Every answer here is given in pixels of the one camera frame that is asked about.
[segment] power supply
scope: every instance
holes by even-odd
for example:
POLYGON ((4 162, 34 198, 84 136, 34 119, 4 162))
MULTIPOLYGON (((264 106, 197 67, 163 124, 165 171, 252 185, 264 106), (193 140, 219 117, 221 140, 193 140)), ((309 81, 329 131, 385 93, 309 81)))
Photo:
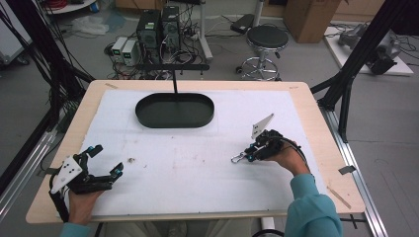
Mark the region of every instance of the power supply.
POLYGON ((114 56, 114 62, 124 63, 124 57, 122 55, 124 45, 126 45, 126 37, 119 37, 112 46, 112 55, 114 56))
POLYGON ((159 10, 144 10, 139 18, 136 34, 145 48, 158 48, 162 41, 161 16, 159 10))
POLYGON ((136 46, 136 40, 129 39, 123 49, 124 63, 126 66, 135 66, 139 60, 139 50, 136 46))

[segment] black pole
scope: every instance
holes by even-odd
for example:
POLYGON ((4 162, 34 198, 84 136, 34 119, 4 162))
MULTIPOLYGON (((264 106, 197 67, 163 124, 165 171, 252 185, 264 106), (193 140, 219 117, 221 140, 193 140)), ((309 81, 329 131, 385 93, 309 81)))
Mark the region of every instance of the black pole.
POLYGON ((355 46, 342 69, 331 79, 312 87, 312 93, 317 93, 329 87, 325 96, 318 101, 319 107, 333 111, 336 103, 344 96, 339 117, 339 134, 347 142, 346 126, 351 98, 351 87, 355 77, 364 66, 369 56, 376 50, 378 44, 390 30, 392 24, 399 19, 412 0, 386 0, 369 27, 355 46))
POLYGON ((173 77, 173 90, 175 90, 175 94, 178 94, 178 84, 176 82, 176 71, 172 70, 172 77, 173 77))

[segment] computer tower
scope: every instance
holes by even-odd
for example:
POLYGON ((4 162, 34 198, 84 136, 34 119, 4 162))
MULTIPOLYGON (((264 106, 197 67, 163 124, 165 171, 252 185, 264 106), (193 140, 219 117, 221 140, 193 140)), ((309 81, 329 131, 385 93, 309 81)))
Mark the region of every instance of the computer tower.
POLYGON ((145 48, 159 48, 162 41, 162 26, 159 10, 144 10, 139 18, 136 34, 145 48))
POLYGON ((163 25, 163 38, 166 42, 166 49, 170 49, 172 52, 180 50, 179 7, 164 7, 161 21, 163 25))

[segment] black oval tray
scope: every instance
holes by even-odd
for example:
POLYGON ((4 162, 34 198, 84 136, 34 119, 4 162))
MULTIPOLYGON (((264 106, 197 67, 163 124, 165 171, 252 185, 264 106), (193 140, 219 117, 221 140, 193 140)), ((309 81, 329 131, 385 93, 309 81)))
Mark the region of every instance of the black oval tray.
POLYGON ((187 128, 207 125, 213 118, 212 100, 196 93, 156 93, 135 107, 139 122, 150 128, 187 128))

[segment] round stool seat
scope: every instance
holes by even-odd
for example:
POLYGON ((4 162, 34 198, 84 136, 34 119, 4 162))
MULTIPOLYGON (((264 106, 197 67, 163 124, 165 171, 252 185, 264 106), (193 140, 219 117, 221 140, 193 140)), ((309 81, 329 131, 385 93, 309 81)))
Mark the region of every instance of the round stool seat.
POLYGON ((258 26, 247 32, 247 39, 259 47, 281 48, 287 45, 288 36, 285 32, 272 26, 258 26))

